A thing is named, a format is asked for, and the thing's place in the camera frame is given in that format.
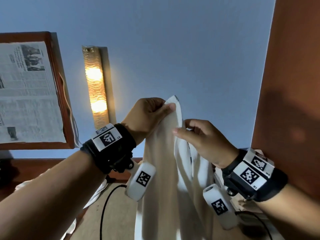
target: blue wall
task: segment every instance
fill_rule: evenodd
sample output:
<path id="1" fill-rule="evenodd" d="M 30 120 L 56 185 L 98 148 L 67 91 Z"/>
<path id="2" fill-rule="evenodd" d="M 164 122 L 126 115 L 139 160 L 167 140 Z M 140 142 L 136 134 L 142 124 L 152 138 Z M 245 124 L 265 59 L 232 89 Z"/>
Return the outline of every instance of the blue wall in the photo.
<path id="1" fill-rule="evenodd" d="M 57 32 L 80 140 L 94 131 L 81 45 L 107 46 L 120 122 L 141 97 L 251 143 L 275 0 L 1 0 L 0 32 Z M 75 150 L 12 151 L 62 158 Z M 134 151 L 142 157 L 143 145 Z"/>

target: black wrist mount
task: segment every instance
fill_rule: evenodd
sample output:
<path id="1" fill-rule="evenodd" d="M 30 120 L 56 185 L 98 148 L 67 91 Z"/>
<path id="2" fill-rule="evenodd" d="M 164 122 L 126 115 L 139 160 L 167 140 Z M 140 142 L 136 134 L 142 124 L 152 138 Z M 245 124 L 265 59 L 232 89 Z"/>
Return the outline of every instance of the black wrist mount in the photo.
<path id="1" fill-rule="evenodd" d="M 251 148 L 240 149 L 236 159 L 222 169 L 222 176 L 230 196 L 240 193 L 245 199 L 256 202 L 271 199 L 288 183 L 284 172 Z"/>
<path id="2" fill-rule="evenodd" d="M 86 141 L 81 151 L 90 154 L 95 165 L 104 173 L 112 169 L 123 173 L 134 166 L 132 150 L 136 142 L 122 124 L 108 124 L 98 129 L 90 140 Z"/>

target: forearm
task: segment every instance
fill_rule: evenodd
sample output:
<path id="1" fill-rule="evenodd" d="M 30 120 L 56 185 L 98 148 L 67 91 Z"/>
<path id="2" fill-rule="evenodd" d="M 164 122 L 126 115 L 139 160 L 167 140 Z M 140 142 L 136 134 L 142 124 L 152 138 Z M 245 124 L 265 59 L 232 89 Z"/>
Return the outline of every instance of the forearm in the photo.
<path id="1" fill-rule="evenodd" d="M 257 205 L 272 219 L 291 226 L 291 235 L 295 231 L 306 236 L 320 238 L 320 204 L 294 186 L 287 184 L 276 196 Z"/>
<path id="2" fill-rule="evenodd" d="M 0 240 L 58 239 L 105 175 L 77 151 L 0 202 Z"/>

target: textured glass lamp shade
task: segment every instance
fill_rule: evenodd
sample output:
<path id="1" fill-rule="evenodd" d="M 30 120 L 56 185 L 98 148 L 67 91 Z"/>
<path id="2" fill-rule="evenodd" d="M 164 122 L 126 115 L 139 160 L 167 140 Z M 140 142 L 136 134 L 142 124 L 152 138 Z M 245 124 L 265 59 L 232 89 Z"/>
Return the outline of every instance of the textured glass lamp shade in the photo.
<path id="1" fill-rule="evenodd" d="M 98 130 L 109 123 L 107 97 L 98 47 L 82 46 L 94 127 Z"/>

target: black cable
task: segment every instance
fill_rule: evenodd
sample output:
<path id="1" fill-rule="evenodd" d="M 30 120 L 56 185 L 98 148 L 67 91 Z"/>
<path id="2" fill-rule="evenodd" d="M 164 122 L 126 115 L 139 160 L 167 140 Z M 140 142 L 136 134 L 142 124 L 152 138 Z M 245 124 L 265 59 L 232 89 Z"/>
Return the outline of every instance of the black cable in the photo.
<path id="1" fill-rule="evenodd" d="M 236 215 L 239 215 L 239 214 L 248 214 L 248 215 L 252 215 L 252 216 L 254 216 L 255 218 L 257 218 L 257 219 L 262 223 L 262 225 L 264 226 L 264 228 L 266 229 L 266 232 L 267 232 L 270 240 L 273 240 L 273 239 L 272 239 L 272 236 L 271 236 L 271 234 L 270 234 L 270 231 L 269 231 L 269 229 L 267 228 L 266 224 L 265 224 L 256 214 L 254 214 L 253 212 L 247 211 L 247 210 L 236 211 L 235 214 L 236 214 Z"/>
<path id="2" fill-rule="evenodd" d="M 103 206 L 103 209 L 102 209 L 102 215 L 101 215 L 101 221 L 100 221 L 100 240 L 102 240 L 102 221 L 103 221 L 103 215 L 104 215 L 104 211 L 106 209 L 106 205 L 108 203 L 108 200 L 111 196 L 111 194 L 118 188 L 120 187 L 123 187 L 123 188 L 126 188 L 127 186 L 125 184 L 121 184 L 121 185 L 118 185 L 117 187 L 115 187 L 111 192 L 110 194 L 108 195 L 108 198 L 106 198 L 106 202 L 104 203 L 104 206 Z"/>

